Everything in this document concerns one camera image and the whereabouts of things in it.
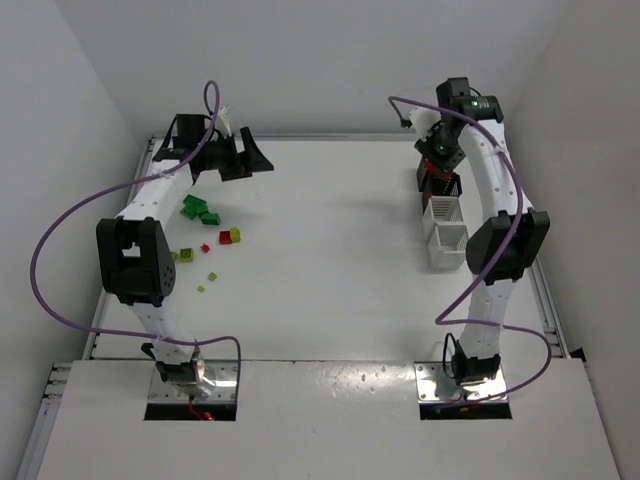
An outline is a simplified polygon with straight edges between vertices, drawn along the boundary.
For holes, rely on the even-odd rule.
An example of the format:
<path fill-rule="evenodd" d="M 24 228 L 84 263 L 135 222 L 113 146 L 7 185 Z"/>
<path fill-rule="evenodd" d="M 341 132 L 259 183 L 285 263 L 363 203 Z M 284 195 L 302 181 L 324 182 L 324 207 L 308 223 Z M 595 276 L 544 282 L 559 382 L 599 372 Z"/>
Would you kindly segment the red lego pile brick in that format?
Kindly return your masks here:
<path fill-rule="evenodd" d="M 439 176 L 440 175 L 439 169 L 433 163 L 431 163 L 429 160 L 424 158 L 423 159 L 423 163 L 424 163 L 424 166 L 425 166 L 425 170 L 430 175 L 432 175 L 432 176 Z"/>

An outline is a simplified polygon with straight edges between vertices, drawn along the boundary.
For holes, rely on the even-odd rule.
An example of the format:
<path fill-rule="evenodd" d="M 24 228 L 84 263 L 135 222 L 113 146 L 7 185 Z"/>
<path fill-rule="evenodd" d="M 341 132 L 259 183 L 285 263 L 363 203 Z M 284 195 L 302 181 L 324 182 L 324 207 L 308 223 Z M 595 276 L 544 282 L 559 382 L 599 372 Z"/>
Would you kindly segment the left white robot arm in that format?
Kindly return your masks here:
<path fill-rule="evenodd" d="M 178 114 L 151 160 L 147 181 L 116 217 L 97 224 L 104 290 L 141 322 L 148 338 L 142 350 L 161 380 L 189 397 L 211 396 L 215 383 L 199 342 L 181 330 L 170 299 L 177 273 L 164 229 L 201 173 L 217 171 L 231 181 L 273 168 L 249 128 L 233 133 L 202 114 Z"/>

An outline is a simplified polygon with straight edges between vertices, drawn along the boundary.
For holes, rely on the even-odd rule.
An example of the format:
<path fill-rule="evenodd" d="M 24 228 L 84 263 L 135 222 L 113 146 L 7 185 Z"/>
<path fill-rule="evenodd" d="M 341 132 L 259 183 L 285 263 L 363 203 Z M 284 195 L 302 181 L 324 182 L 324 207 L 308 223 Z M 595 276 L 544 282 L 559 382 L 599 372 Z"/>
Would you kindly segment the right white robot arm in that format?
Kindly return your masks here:
<path fill-rule="evenodd" d="M 472 90 L 465 77 L 436 88 L 434 106 L 418 105 L 408 125 L 419 138 L 419 188 L 448 180 L 458 165 L 471 166 L 482 209 L 482 224 L 465 245 L 472 284 L 461 294 L 470 301 L 450 360 L 443 368 L 459 386 L 495 378 L 501 364 L 500 335 L 507 330 L 508 301 L 534 262 L 550 228 L 547 212 L 536 210 L 521 187 L 505 141 L 499 100 Z"/>

